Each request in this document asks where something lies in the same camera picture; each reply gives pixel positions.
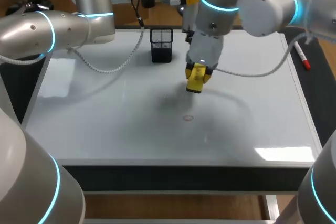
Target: white table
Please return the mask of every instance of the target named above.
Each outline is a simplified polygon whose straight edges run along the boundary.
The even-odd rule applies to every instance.
[[[138,37],[118,30],[115,41],[79,51],[111,69]],[[265,78],[215,71],[202,94],[193,94],[185,91],[184,37],[175,30],[173,61],[153,64],[146,30],[138,54],[112,75],[55,52],[26,113],[27,131],[62,165],[309,167],[321,144],[291,58]],[[282,34],[254,38],[234,30],[218,67],[266,72],[286,48]]]

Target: blue led ring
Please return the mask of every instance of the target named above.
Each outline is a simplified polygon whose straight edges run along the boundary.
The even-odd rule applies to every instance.
[[[322,205],[319,197],[317,196],[317,193],[316,193],[316,190],[315,190],[315,185],[314,185],[314,180],[313,180],[313,172],[314,172],[314,167],[311,170],[311,187],[313,189],[315,199],[316,199],[317,203],[319,204],[320,208],[322,209],[322,211],[324,212],[324,214],[329,218],[329,220],[331,220],[332,223],[336,224],[336,220],[334,220],[332,218],[332,216],[328,213],[328,211],[324,208],[324,206]]]
[[[292,20],[289,22],[289,25],[291,25],[294,22],[294,20],[298,17],[298,13],[299,13],[298,0],[294,0],[294,4],[295,4],[295,12],[294,12]]]
[[[41,13],[46,19],[47,21],[49,22],[49,25],[51,27],[51,33],[52,33],[52,43],[51,43],[51,47],[49,49],[48,52],[52,51],[52,49],[54,48],[55,46],[55,30],[54,30],[54,27],[51,23],[51,20],[48,18],[48,16],[46,14],[44,14],[43,12],[40,12],[40,11],[37,11],[37,13]]]
[[[112,16],[112,15],[114,15],[114,13],[85,14],[85,16],[79,15],[79,17],[97,18],[97,17]]]
[[[205,5],[207,5],[208,7],[215,9],[215,10],[219,10],[221,12],[235,12],[237,10],[239,10],[239,8],[222,8],[222,7],[218,7],[215,5],[210,4],[207,0],[201,0]]]
[[[52,198],[52,201],[50,203],[50,206],[49,206],[48,210],[43,215],[42,219],[39,221],[38,224],[43,224],[46,221],[46,219],[48,218],[48,216],[50,215],[51,210],[53,209],[53,207],[56,203],[56,199],[57,199],[57,196],[58,196],[58,193],[59,193],[59,187],[60,187],[60,184],[61,184],[61,181],[60,181],[61,176],[60,176],[60,172],[59,172],[59,167],[58,167],[55,159],[50,154],[49,154],[49,156],[51,157],[52,161],[54,161],[55,168],[56,168],[56,174],[57,174],[56,190],[55,190],[54,197]]]

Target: marker pen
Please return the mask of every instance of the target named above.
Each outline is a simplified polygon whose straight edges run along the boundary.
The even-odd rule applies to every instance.
[[[304,68],[305,68],[307,71],[309,71],[309,70],[310,70],[310,63],[309,63],[309,61],[307,60],[305,54],[303,53],[303,51],[302,51],[302,49],[301,49],[299,43],[295,42],[295,43],[294,43],[294,47],[295,47],[296,51],[298,52],[298,54],[299,54],[299,56],[300,56],[300,58],[301,58],[301,60],[302,60],[302,63],[303,63]]]

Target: black mat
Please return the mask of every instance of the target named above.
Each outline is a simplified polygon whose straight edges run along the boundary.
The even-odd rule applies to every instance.
[[[286,28],[284,33],[287,42],[301,32],[300,29]],[[321,144],[324,145],[336,130],[336,81],[317,40],[308,46],[301,41],[300,45],[311,63],[311,71],[304,69],[295,50],[291,55]],[[20,120],[27,109],[41,65],[42,63],[34,66],[0,66],[0,73]],[[85,191],[296,191],[308,171],[305,168],[168,166],[65,168]]]

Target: black cable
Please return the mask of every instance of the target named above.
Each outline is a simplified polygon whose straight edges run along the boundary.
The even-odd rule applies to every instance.
[[[138,2],[136,3],[136,6],[135,6],[133,0],[131,0],[131,4],[132,4],[133,9],[134,9],[134,11],[135,11],[135,15],[137,16],[137,19],[138,19],[138,21],[139,21],[139,25],[140,25],[141,27],[144,27],[144,22],[143,22],[142,18],[140,17],[140,14],[139,14],[140,0],[138,0]]]

